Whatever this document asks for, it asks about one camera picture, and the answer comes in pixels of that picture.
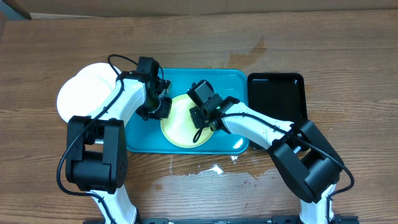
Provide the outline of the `yellow-green plate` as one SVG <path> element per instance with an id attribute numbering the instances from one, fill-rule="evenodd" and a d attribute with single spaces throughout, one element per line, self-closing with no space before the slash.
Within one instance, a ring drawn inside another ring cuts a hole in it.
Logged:
<path id="1" fill-rule="evenodd" d="M 182 148 L 193 148 L 207 142 L 213 135 L 210 128 L 205 128 L 197 142 L 193 138 L 198 131 L 195 127 L 189 109 L 196 104 L 187 95 L 178 95 L 172 99 L 169 117 L 160 121 L 160 127 L 165 138 L 173 145 Z"/>

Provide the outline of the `white plate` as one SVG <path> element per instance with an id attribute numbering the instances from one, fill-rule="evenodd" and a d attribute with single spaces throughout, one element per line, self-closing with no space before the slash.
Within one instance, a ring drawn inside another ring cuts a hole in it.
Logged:
<path id="1" fill-rule="evenodd" d="M 67 123 L 72 116 L 86 116 L 97 109 L 116 86 L 115 75 L 77 75 L 69 79 L 57 96 L 57 110 Z"/>
<path id="2" fill-rule="evenodd" d="M 108 63 L 93 63 L 82 68 L 76 74 L 76 77 L 99 78 L 108 83 L 115 83 L 118 77 L 116 73 L 121 73 L 120 69 L 117 67 L 115 67 L 115 69 L 116 71 L 114 71 Z"/>

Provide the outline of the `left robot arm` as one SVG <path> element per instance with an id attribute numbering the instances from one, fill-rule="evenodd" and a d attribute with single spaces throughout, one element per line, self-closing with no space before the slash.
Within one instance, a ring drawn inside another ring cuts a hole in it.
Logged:
<path id="1" fill-rule="evenodd" d="M 103 223 L 142 223 L 124 186 L 127 170 L 125 125 L 133 114 L 144 121 L 169 116 L 170 86 L 152 57 L 140 57 L 136 69 L 116 72 L 116 88 L 86 116 L 72 116 L 67 126 L 67 148 L 57 167 L 56 180 L 68 195 L 91 197 L 104 216 Z"/>

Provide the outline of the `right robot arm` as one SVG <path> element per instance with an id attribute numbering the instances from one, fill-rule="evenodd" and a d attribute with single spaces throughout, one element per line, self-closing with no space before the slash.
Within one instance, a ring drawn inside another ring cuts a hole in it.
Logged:
<path id="1" fill-rule="evenodd" d="M 222 98 L 206 80 L 187 95 L 197 142 L 205 128 L 237 134 L 263 147 L 291 192 L 300 199 L 302 223 L 333 223 L 332 196 L 344 168 L 326 137 L 312 121 L 281 121 L 250 109 L 237 98 Z"/>

